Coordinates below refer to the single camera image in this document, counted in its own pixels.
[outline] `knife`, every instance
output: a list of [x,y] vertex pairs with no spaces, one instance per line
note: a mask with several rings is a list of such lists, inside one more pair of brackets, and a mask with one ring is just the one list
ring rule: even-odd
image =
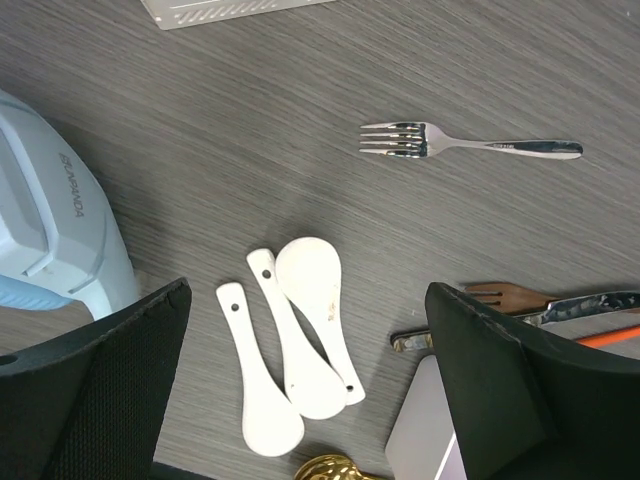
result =
[[577,318],[624,312],[640,308],[640,292],[618,291],[568,298],[549,303],[543,312],[518,315],[515,318],[534,327],[549,323],[565,322]]
[[[546,324],[565,322],[567,320],[575,320],[577,318],[624,311],[627,313],[640,311],[640,292],[606,292],[595,295],[585,295],[583,297],[568,298],[566,300],[557,300],[555,302],[550,302],[547,309],[542,312],[519,315],[514,318],[518,318],[535,327],[540,327]],[[615,335],[616,332],[614,331],[609,333],[611,335]],[[606,335],[608,334],[598,334],[593,336],[593,338],[600,338]],[[592,337],[585,337],[584,339],[578,339],[577,341],[579,343],[588,344],[588,341],[591,338]],[[427,355],[432,355],[434,353],[433,338],[431,337],[431,330],[428,328],[394,334],[391,336],[390,340],[391,346],[396,352],[426,350],[425,353]]]

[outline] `fork tines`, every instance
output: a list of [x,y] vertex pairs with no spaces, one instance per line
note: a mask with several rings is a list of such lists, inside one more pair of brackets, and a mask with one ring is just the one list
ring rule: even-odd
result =
[[465,290],[465,293],[475,298],[476,300],[484,303],[485,305],[499,306],[501,303],[500,300],[502,297],[502,292],[479,291],[479,290],[466,291]]
[[360,145],[376,145],[387,148],[361,148],[364,153],[392,157],[420,158],[427,156],[427,139],[424,124],[419,122],[374,123],[360,128],[377,129],[379,132],[362,133],[373,140],[361,140]]

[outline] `knife blade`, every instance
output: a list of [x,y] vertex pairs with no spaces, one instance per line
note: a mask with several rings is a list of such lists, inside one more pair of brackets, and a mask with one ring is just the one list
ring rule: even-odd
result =
[[547,309],[518,318],[535,327],[549,323],[565,322],[577,318],[603,315],[605,313],[624,312],[640,308],[640,292],[605,292],[583,297],[568,298],[549,303]]

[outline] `light blue plastic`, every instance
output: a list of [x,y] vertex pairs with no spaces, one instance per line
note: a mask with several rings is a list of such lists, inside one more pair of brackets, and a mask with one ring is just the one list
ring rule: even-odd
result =
[[55,310],[72,302],[45,288],[0,275],[0,306],[20,310]]

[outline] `white box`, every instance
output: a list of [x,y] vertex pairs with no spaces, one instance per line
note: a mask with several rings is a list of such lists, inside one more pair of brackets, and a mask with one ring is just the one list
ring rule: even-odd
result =
[[334,0],[142,0],[162,30],[219,22]]

